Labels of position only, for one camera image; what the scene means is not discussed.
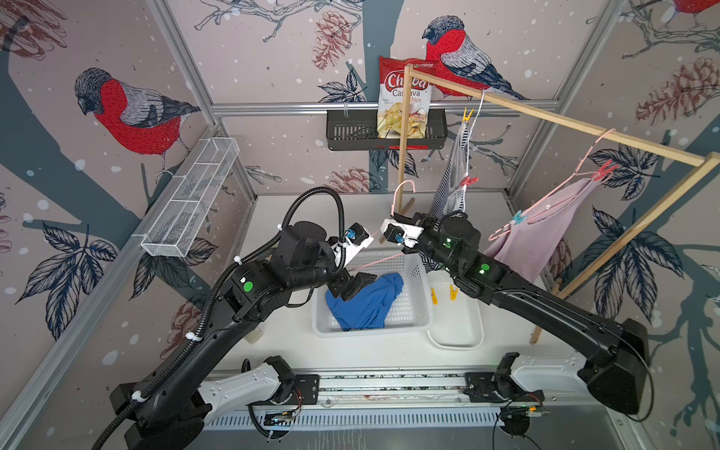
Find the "blue tank top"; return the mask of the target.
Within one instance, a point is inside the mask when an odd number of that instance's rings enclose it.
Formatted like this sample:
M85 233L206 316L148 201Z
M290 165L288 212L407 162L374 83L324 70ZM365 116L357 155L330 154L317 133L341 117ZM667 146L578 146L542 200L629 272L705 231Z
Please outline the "blue tank top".
M349 301L335 298L330 291L326 292L325 301L342 331L380 329L384 328L384 321L403 287L401 275L389 273L378 277Z

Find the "pink hanger with blue top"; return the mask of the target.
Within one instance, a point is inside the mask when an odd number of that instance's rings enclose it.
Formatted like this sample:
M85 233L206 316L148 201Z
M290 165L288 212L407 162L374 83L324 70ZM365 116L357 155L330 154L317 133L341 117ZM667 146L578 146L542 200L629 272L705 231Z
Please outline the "pink hanger with blue top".
M405 181L400 182L399 185L397 185L397 187L396 187L396 189L395 189L395 192L394 192L394 195L393 195L393 202L392 202L392 204L391 204L391 216L395 215L395 213L396 213L396 211L397 211L397 208L399 208L399 213L403 214L403 213L405 213L410 207L412 207L412 206L414 205L414 198L412 198L409 202L407 202L407 204L403 204L403 202L402 202L403 190L401 190L401 188L402 188L404 185L406 185L407 183L410 183L410 184L411 184L411 186L412 186L412 193L416 194L416 183L414 183L413 180L405 180ZM383 258L383 259L380 259L380 260L377 260L377 261L374 261L374 262L370 262L369 264L360 265L360 266L358 266L358 267L352 268L352 269L351 269L351 272L360 271L361 269L364 269L364 268L367 268L367 267L371 267L371 266L376 266L376 264L380 264L380 263L382 263L382 262L392 260L392 259L397 258L397 257L399 257L399 256L401 256L401 254L400 254L400 253L397 253L397 254L394 254L394 255L389 256L389 257L387 257L387 258Z

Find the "striped tank top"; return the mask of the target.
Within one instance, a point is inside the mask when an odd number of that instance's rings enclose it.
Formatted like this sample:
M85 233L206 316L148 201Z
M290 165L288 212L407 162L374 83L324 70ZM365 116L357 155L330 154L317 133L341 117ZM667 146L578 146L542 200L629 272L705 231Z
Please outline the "striped tank top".
M473 129L464 119L460 124L441 183L435 193L429 213L423 225L431 225L433 231L440 229L446 216L456 219L459 212L465 212L467 187L462 185L469 175L470 132Z

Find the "white hanger with striped top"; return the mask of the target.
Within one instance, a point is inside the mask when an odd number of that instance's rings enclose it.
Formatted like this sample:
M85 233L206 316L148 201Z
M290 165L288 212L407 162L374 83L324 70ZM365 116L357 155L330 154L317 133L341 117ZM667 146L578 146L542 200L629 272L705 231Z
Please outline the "white hanger with striped top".
M459 131L457 132L455 148L457 153L457 164L455 170L455 183L450 191L448 201L446 204L447 212L465 211L466 204L466 192L468 187L461 187L459 184L461 180L466 176L470 176L470 155L471 155L471 139L474 132L474 127L480 116L480 112L483 108L486 94L483 93L480 97L480 103L469 122L460 124Z

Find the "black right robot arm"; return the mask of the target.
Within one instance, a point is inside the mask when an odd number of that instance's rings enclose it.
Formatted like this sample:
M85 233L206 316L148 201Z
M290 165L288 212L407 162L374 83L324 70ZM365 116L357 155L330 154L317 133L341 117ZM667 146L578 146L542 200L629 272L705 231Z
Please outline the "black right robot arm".
M631 416L641 410L644 392L654 391L644 325L632 319L615 322L581 309L481 253L481 234L466 214L454 212L440 219L421 213L395 215L381 230L404 253L418 253L438 264L466 296L514 313L582 354L586 363L577 376L601 404Z

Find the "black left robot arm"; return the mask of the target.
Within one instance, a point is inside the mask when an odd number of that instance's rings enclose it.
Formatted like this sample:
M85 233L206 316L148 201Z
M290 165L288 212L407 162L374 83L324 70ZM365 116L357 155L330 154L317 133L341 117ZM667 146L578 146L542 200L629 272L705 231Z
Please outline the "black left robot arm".
M319 194L329 195L337 206L335 236L327 236L314 222L291 223L301 204ZM103 448L127 420L133 423L125 434L130 449L186 448L219 411L219 405L201 392L207 375L274 311L289 307L293 293L325 286L333 296L349 301L370 285L373 275L352 276L346 268L350 248L368 240L360 224L346 227L344 205L335 189L313 187L302 193L272 239L221 273L184 344L144 380L120 384L112 392L115 418L94 448Z

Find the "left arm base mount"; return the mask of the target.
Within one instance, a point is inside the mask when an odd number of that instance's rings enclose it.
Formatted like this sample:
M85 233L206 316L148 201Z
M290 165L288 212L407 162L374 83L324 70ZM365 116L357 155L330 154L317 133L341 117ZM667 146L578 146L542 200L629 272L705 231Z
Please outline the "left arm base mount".
M281 380L275 373L248 372L243 375L245 396L241 406L292 406L314 405L317 402L319 377L296 375L292 380Z

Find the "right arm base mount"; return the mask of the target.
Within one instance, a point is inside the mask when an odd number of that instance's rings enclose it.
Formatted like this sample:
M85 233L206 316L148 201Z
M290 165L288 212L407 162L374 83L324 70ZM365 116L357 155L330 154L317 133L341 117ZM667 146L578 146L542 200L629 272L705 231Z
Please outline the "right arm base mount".
M466 372L465 388L462 393L472 403L507 403L525 401L542 404L545 396L542 390L528 391L510 375L494 372Z

